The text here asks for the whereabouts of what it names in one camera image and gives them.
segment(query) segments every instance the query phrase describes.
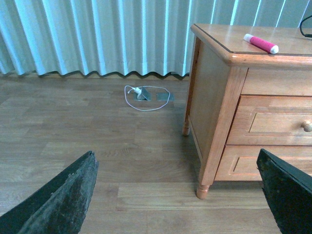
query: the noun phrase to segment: wooden nightstand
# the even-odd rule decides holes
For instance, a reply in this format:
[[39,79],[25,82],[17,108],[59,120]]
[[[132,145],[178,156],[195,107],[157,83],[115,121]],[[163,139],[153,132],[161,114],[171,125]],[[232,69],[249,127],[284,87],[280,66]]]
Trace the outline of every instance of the wooden nightstand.
[[[215,180],[261,180],[261,148],[312,174],[312,39],[299,29],[194,24],[183,134],[201,161],[197,197]],[[246,33],[279,46],[270,55]]]

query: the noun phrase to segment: glue stick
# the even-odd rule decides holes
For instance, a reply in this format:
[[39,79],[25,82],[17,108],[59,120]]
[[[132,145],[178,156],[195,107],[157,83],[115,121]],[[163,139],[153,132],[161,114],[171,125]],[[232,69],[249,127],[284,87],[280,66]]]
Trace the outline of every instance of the glue stick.
[[257,46],[258,48],[260,48],[260,49],[262,49],[268,53],[276,54],[278,52],[278,46],[277,45],[270,43],[266,40],[263,40],[261,38],[257,38],[253,35],[246,34],[244,36],[244,40],[246,42],[249,42],[252,45]]

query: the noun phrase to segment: curtain fold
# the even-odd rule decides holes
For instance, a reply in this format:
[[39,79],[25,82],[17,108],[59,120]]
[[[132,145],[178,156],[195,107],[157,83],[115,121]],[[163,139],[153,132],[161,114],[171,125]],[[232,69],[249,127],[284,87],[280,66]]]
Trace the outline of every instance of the curtain fold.
[[189,72],[193,23],[298,27],[309,0],[0,0],[0,72]]

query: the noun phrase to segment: black cable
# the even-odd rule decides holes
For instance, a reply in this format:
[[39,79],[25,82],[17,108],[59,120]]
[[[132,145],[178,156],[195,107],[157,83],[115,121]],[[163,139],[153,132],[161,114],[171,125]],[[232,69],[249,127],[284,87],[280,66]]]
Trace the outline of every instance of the black cable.
[[300,25],[299,25],[301,34],[302,34],[304,37],[307,37],[307,38],[312,38],[312,34],[304,34],[304,33],[302,32],[302,23],[303,23],[304,21],[306,21],[307,19],[310,19],[311,17],[312,17],[312,16],[306,17],[305,19],[303,19],[303,20],[300,22]]

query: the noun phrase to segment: wooden floor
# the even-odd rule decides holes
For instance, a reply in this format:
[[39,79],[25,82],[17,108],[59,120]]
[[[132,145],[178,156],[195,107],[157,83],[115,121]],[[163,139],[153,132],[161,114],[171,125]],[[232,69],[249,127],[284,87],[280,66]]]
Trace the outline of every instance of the wooden floor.
[[[124,86],[175,100],[139,112]],[[0,77],[0,215],[88,150],[100,162],[81,234],[277,234],[259,182],[219,182],[195,196],[199,161],[181,134],[188,81]],[[161,102],[129,101],[138,107]]]

